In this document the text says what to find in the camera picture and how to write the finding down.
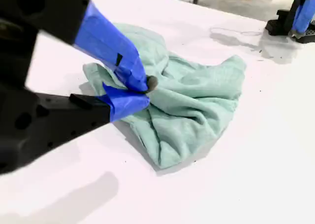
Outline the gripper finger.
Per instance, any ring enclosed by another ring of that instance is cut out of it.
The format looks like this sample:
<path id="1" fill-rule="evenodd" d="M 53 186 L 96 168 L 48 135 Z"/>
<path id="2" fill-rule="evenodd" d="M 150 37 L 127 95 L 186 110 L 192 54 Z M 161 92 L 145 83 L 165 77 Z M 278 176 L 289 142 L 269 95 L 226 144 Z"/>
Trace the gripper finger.
<path id="1" fill-rule="evenodd" d="M 47 152 L 110 123 L 110 105 L 95 96 L 37 93 L 34 155 Z"/>
<path id="2" fill-rule="evenodd" d="M 101 61 L 130 91 L 157 86 L 135 45 L 91 0 L 0 0 L 0 65 L 9 82 L 24 85 L 39 31 Z"/>

